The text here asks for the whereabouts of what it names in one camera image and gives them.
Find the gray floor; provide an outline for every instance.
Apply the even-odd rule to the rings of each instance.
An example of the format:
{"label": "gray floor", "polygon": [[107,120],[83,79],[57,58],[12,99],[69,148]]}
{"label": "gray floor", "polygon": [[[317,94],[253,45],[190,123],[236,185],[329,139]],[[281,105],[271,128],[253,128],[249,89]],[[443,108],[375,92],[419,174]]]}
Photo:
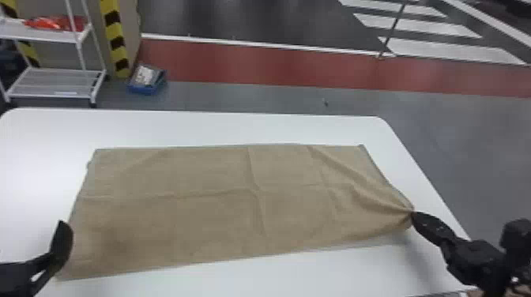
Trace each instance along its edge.
{"label": "gray floor", "polygon": [[184,82],[171,82],[150,97],[126,92],[121,81],[106,84],[99,100],[100,108],[110,109],[377,115],[393,127],[473,239],[497,245],[505,222],[531,219],[531,100]]}

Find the white shelf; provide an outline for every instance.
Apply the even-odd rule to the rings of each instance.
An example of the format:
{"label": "white shelf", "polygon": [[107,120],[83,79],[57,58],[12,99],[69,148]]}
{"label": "white shelf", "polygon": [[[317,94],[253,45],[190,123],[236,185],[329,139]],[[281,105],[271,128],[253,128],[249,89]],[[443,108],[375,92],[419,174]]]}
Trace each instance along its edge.
{"label": "white shelf", "polygon": [[80,98],[95,96],[105,70],[27,68],[7,91],[13,98]]}
{"label": "white shelf", "polygon": [[83,32],[54,31],[34,29],[26,26],[24,20],[4,17],[0,20],[0,39],[46,41],[55,43],[82,43],[87,37],[92,24],[85,25]]}

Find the floor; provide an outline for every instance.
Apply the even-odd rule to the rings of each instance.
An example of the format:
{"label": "floor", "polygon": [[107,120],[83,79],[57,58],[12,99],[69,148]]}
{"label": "floor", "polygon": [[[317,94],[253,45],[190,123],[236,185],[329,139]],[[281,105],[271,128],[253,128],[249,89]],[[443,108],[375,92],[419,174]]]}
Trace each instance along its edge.
{"label": "floor", "polygon": [[[384,47],[398,0],[140,0],[144,32],[229,42],[145,39],[140,61],[167,69],[170,82],[156,96],[139,96],[113,80],[103,85],[99,108],[379,116],[469,235],[497,245],[504,223],[531,219],[531,69],[521,66],[531,62],[530,23],[494,0],[408,1],[397,38]],[[503,32],[507,24],[517,31]]]}
{"label": "floor", "polygon": [[483,2],[406,2],[387,47],[384,40],[402,0],[177,0],[168,6],[140,1],[139,10],[142,31],[162,36],[385,50],[396,55],[511,65],[531,62],[531,36],[526,33],[529,19],[492,15],[499,9]]}

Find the black floor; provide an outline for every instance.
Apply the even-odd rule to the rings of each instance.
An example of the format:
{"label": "black floor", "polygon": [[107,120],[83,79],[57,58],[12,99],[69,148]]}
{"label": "black floor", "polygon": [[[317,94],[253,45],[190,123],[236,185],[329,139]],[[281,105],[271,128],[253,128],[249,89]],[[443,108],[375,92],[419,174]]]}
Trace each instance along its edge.
{"label": "black floor", "polygon": [[380,51],[370,33],[337,0],[140,1],[142,31],[311,47]]}
{"label": "black floor", "polygon": [[[505,6],[497,0],[469,0],[467,3],[523,32],[531,32],[531,19],[506,12]],[[402,19],[458,24],[477,33],[480,38],[411,30],[397,30],[394,38],[503,49],[523,62],[531,63],[531,48],[498,30],[496,24],[486,24],[441,0],[409,1],[409,5],[429,6],[444,16],[404,13]],[[139,12],[143,20],[142,31],[146,33],[362,51],[382,50],[384,45],[378,38],[387,36],[389,28],[369,28],[353,14],[397,15],[396,11],[357,7],[355,3],[343,6],[339,0],[141,0]],[[409,53],[407,49],[398,54],[419,56],[418,52]],[[437,58],[429,53],[425,56]]]}

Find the white table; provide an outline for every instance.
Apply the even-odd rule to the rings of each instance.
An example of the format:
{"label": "white table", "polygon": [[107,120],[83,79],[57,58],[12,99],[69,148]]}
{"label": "white table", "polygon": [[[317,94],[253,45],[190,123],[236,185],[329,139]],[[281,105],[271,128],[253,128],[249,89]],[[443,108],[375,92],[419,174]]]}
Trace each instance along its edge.
{"label": "white table", "polygon": [[[47,251],[94,149],[302,143],[367,146],[417,210],[467,237],[391,128],[375,117],[16,109],[0,118],[0,258]],[[464,290],[413,229],[379,245],[52,280],[40,296],[413,296]]]}

